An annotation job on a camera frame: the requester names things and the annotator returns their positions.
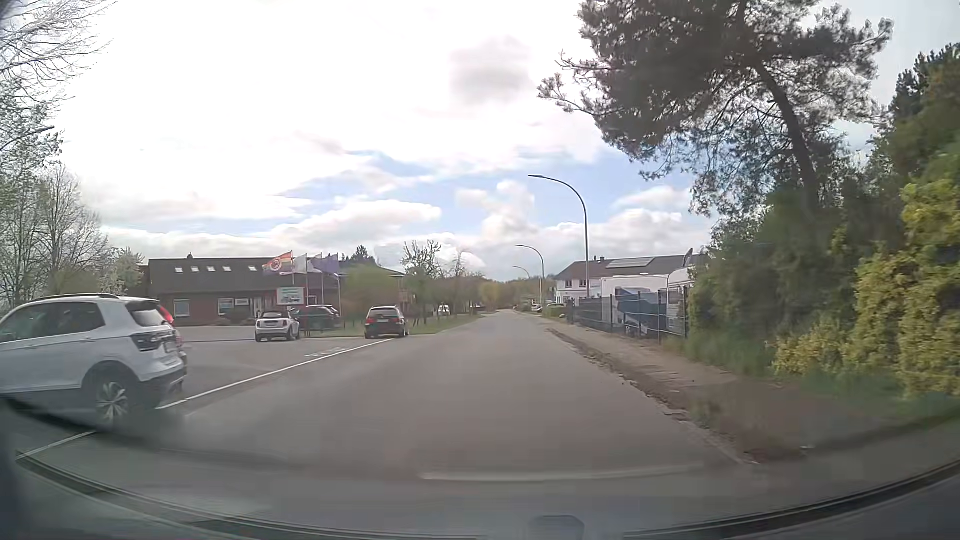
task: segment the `dirt shoulder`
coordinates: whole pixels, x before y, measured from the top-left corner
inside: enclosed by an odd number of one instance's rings
[[[667,352],[655,340],[636,340],[540,319],[578,353],[620,374],[670,409],[726,438],[756,462],[852,448],[953,420],[946,411],[922,421],[859,410],[797,384],[740,377]]]

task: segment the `billboard sign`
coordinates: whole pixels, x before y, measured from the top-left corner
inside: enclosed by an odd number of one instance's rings
[[[297,306],[303,304],[303,287],[278,287],[276,289],[278,306]]]

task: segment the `solar panel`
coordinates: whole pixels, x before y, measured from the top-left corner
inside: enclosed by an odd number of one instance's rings
[[[607,265],[607,268],[642,268],[653,260],[653,257],[617,258]]]

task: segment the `sky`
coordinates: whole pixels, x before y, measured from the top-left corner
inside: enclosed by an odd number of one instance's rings
[[[646,183],[592,121],[537,97],[564,51],[588,58],[578,1],[120,0],[109,41],[55,124],[61,159],[117,246],[146,258],[351,254],[403,244],[494,279],[589,256],[681,255],[712,221],[691,180]],[[873,94],[956,39],[956,0],[847,0],[894,20]],[[863,146],[869,126],[843,126]]]

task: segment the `flag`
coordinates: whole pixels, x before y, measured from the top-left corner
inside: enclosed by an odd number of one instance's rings
[[[293,273],[294,252],[274,257],[270,262],[263,265],[264,276],[287,276]]]
[[[303,254],[294,259],[292,272],[294,274],[306,274],[307,272],[306,254]]]
[[[340,256],[335,253],[331,253],[326,257],[317,255],[310,261],[310,264],[313,267],[311,272],[324,272],[326,274],[340,273]]]

